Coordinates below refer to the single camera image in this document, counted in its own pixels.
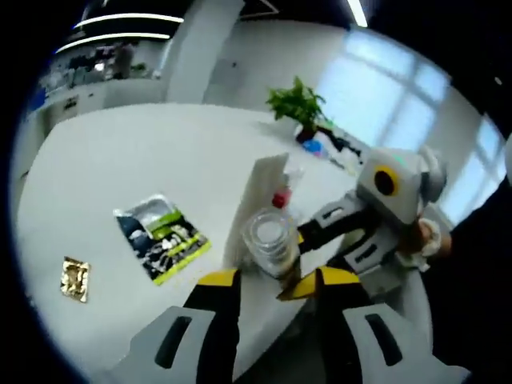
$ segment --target ceiling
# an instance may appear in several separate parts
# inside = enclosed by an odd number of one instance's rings
[[[346,0],[246,0],[241,19],[285,19],[350,28],[354,22]],[[191,0],[94,0],[87,18],[104,14],[142,12],[182,18]],[[506,2],[499,0],[361,0],[369,28],[412,47],[448,72],[459,89],[481,112],[487,112],[510,132],[512,121],[505,100],[512,100],[510,82],[512,39]],[[173,35],[178,23],[122,19],[82,28],[86,36],[117,32]],[[74,36],[69,42],[84,36]]]

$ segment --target gold foil wrapper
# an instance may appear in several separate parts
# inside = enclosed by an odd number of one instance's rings
[[[64,258],[62,264],[61,292],[79,302],[87,302],[87,283],[90,265],[73,258]]]

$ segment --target white table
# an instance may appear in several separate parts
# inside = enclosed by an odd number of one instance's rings
[[[50,336],[85,375],[109,368],[131,338],[197,280],[222,266],[224,243],[257,158],[290,153],[306,170],[294,203],[311,215],[355,180],[272,129],[270,114],[220,106],[147,104],[84,114],[58,124],[40,149],[18,212],[19,261]],[[162,192],[212,248],[161,286],[140,267],[112,215]],[[338,248],[302,258],[307,273]],[[87,304],[59,292],[65,256],[89,262]],[[237,378],[275,341],[304,301],[281,303],[262,278],[242,279]]]

